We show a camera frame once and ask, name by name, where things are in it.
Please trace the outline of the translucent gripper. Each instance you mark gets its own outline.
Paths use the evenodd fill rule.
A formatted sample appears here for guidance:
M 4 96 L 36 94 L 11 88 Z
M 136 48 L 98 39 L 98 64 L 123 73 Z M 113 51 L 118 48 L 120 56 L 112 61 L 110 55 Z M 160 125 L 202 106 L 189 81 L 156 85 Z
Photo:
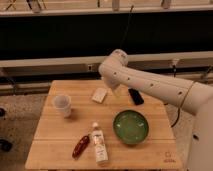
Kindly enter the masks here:
M 105 85 L 111 89 L 114 96 L 116 96 L 116 97 L 121 96 L 121 88 L 120 88 L 120 84 L 118 82 L 110 80 L 105 77 L 102 77 L 102 80 L 105 83 Z

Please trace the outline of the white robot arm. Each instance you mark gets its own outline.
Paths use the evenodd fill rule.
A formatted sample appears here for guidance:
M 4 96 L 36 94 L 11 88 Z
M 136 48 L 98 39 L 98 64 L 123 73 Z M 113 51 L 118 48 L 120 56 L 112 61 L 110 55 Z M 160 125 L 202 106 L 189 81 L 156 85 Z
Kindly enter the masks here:
M 194 115 L 187 169 L 213 171 L 213 86 L 135 70 L 127 64 L 128 55 L 116 49 L 99 65 L 98 72 L 111 89 L 123 84 Z

